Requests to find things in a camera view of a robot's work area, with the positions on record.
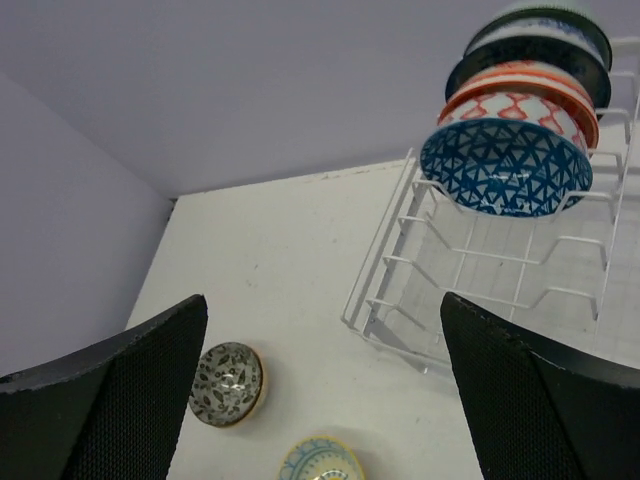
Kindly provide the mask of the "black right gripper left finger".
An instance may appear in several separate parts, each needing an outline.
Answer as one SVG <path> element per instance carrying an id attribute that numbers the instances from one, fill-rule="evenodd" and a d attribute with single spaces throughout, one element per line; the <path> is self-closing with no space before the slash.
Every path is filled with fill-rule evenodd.
<path id="1" fill-rule="evenodd" d="M 164 479 L 208 323 L 193 295 L 155 317 L 1 379 L 4 479 Z"/>

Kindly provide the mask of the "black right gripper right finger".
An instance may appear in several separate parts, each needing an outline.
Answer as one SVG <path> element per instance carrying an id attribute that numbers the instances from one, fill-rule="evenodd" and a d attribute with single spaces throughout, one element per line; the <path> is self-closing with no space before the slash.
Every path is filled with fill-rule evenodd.
<path id="1" fill-rule="evenodd" d="M 486 479 L 636 479 L 639 372 L 453 293 L 440 318 Z"/>

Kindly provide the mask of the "black floral pattern bowl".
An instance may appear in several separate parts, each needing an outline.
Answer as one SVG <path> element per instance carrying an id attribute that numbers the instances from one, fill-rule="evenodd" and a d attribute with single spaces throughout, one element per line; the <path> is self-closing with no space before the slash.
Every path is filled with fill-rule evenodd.
<path id="1" fill-rule="evenodd" d="M 251 346 L 224 342 L 199 359 L 188 405 L 214 428 L 239 425 L 257 412 L 268 393 L 266 365 Z"/>

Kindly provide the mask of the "yellow rimmed sun pattern bowl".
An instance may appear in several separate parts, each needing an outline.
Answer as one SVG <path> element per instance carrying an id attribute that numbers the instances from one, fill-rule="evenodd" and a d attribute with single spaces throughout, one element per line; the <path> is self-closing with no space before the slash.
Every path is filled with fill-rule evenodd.
<path id="1" fill-rule="evenodd" d="M 365 480 L 352 449 L 331 436 L 316 435 L 297 442 L 281 462 L 278 480 Z"/>

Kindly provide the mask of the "blue triangle pattern bowl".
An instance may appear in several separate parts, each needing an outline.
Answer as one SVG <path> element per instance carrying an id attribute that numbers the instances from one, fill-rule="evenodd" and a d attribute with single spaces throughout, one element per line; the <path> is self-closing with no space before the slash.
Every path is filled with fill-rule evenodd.
<path id="1" fill-rule="evenodd" d="M 532 123 L 464 120 L 434 132 L 420 154 L 424 177 L 457 204 L 494 216 L 535 218 L 568 209 L 593 171 L 571 141 Z"/>

